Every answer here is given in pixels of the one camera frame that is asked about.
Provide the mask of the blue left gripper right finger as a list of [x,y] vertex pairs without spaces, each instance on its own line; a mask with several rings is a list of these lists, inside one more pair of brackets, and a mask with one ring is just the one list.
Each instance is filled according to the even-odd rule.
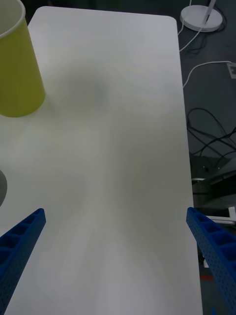
[[236,313],[236,237],[195,208],[186,223],[219,286],[228,312]]

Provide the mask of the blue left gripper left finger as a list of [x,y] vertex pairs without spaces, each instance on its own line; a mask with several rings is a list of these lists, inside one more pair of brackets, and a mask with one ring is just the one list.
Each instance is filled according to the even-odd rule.
[[46,224],[39,208],[0,237],[0,314],[3,315]]

